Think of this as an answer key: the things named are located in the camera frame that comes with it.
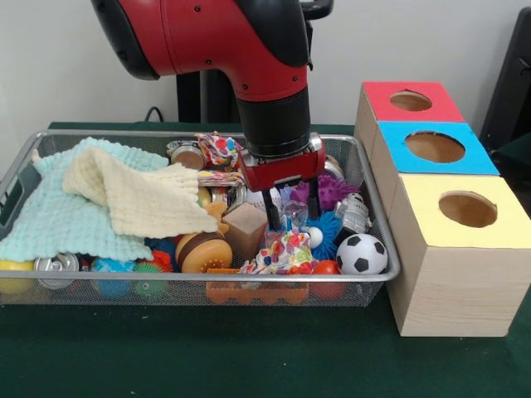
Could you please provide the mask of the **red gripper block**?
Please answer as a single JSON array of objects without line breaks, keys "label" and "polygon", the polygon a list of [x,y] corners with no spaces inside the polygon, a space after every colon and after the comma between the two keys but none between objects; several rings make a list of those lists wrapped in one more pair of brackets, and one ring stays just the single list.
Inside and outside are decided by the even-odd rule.
[{"label": "red gripper block", "polygon": [[316,151],[259,163],[258,158],[254,158],[248,151],[241,151],[241,171],[246,185],[252,192],[262,191],[265,212],[271,230],[278,231],[281,228],[281,223],[278,209],[269,190],[284,182],[308,181],[307,206],[309,217],[312,220],[320,218],[319,179],[317,176],[324,170],[325,158],[325,151]]}]

